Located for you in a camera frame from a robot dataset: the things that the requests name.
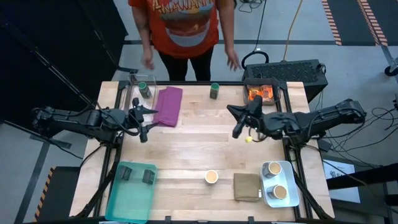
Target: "teal plastic tray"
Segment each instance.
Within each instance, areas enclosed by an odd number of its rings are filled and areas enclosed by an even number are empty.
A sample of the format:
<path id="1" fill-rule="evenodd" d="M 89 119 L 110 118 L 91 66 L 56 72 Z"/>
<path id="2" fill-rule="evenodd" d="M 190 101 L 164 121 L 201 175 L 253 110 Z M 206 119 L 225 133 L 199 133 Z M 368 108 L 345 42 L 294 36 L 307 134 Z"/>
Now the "teal plastic tray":
<path id="1" fill-rule="evenodd" d="M 123 166 L 132 171 L 129 180 L 122 178 Z M 142 182 L 144 171 L 155 173 L 153 184 Z M 105 219 L 109 221 L 144 224 L 148 221 L 154 199 L 157 168 L 153 164 L 120 162 L 116 170 Z"/>

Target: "yellow ball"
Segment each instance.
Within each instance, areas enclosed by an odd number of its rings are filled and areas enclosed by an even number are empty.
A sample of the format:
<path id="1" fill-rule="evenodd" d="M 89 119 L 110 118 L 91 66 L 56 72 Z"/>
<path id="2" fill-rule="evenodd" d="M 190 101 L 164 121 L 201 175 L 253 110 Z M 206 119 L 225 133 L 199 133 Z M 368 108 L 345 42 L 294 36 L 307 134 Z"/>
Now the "yellow ball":
<path id="1" fill-rule="evenodd" d="M 248 137 L 245 139 L 245 141 L 246 141 L 246 143 L 250 143 L 251 141 L 253 141 L 253 138 L 250 137 L 250 136 L 248 136 Z"/>

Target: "tan cloth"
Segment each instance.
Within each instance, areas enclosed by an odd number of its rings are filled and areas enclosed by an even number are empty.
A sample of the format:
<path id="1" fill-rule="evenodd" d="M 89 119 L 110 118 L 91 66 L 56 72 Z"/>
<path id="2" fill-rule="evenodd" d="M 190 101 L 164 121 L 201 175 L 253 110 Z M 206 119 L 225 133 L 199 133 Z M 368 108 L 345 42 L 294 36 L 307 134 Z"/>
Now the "tan cloth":
<path id="1" fill-rule="evenodd" d="M 260 177 L 257 174 L 234 174 L 234 198 L 247 202 L 259 200 Z"/>

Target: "concrete floor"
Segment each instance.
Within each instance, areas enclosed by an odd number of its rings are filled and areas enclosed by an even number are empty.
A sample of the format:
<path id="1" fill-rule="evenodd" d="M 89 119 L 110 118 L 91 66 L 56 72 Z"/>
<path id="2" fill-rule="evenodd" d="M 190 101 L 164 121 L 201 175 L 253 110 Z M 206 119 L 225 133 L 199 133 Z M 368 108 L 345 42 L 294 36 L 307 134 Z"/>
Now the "concrete floor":
<path id="1" fill-rule="evenodd" d="M 139 40 L 131 11 L 127 1 L 114 0 L 118 11 L 124 21 L 129 35 L 126 40 Z M 298 6 L 296 0 L 268 0 L 266 14 L 263 20 L 261 40 L 286 40 L 287 32 Z M 262 6 L 248 14 L 236 11 L 235 39 L 253 40 L 257 37 L 261 18 Z M 292 30 L 292 40 L 333 40 L 325 13 L 320 1 L 304 0 L 302 9 L 298 14 L 295 27 Z M 271 62 L 282 60 L 284 45 L 260 45 L 261 50 L 267 52 Z M 251 52 L 254 45 L 235 45 L 240 59 Z M 398 56 L 398 47 L 389 47 L 393 56 Z M 243 71 L 231 72 L 226 66 L 224 46 L 216 45 L 213 53 L 211 71 L 214 81 L 240 80 Z M 120 66 L 138 68 L 140 72 L 154 73 L 158 80 L 168 80 L 167 71 L 162 64 L 159 54 L 155 53 L 154 71 L 145 71 L 141 65 L 142 47 L 140 45 L 125 45 L 120 59 Z M 319 59 L 327 66 L 327 79 L 329 85 L 325 88 L 323 106 L 334 105 L 347 98 L 358 100 L 365 111 L 371 112 L 372 108 L 382 107 L 391 109 L 394 94 L 398 92 L 395 78 L 383 74 L 387 66 L 386 59 L 380 47 L 340 47 L 337 45 L 291 45 L 288 48 L 287 60 Z M 262 63 L 260 56 L 250 58 L 247 63 Z M 113 80 L 127 78 L 127 73 L 117 71 Z M 189 66 L 187 80 L 194 80 L 192 67 Z M 310 108 L 315 109 L 317 98 L 310 103 Z M 389 121 L 376 121 L 371 127 L 361 131 L 347 142 L 346 149 L 362 146 L 386 136 L 391 129 L 385 131 Z M 332 135 L 344 134 L 355 126 L 339 126 L 331 130 Z M 82 156 L 84 154 L 86 138 L 79 134 L 62 132 L 55 139 L 72 143 L 71 151 Z M 352 154 L 366 162 L 388 165 L 397 162 L 398 151 L 395 150 L 397 133 L 392 134 L 385 141 L 358 150 Z M 3 171 L 0 182 L 0 217 L 2 223 L 13 223 L 19 205 L 24 196 L 25 189 L 30 179 L 41 142 L 29 139 L 29 135 L 5 124 L 0 125 L 0 168 Z M 39 202 L 40 194 L 50 167 L 52 166 L 78 166 L 80 160 L 65 154 L 54 146 L 50 147 L 45 160 L 44 168 L 38 179 L 34 195 L 25 216 L 25 222 L 32 221 L 35 208 Z M 396 190 L 396 183 L 389 184 Z M 347 211 L 336 211 L 336 216 L 342 220 L 363 223 L 380 223 L 380 218 L 353 216 Z"/>

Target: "green can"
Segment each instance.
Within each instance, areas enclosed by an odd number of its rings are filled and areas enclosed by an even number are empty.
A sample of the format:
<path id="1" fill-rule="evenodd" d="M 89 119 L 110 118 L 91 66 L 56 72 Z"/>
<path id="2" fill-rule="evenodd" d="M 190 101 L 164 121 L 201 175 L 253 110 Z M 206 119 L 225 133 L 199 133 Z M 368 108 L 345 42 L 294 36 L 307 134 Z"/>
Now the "green can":
<path id="1" fill-rule="evenodd" d="M 143 98 L 149 99 L 152 96 L 147 83 L 145 82 L 138 83 L 138 89 Z"/>
<path id="2" fill-rule="evenodd" d="M 210 98 L 217 100 L 218 90 L 220 90 L 220 85 L 218 83 L 212 83 L 210 88 Z"/>

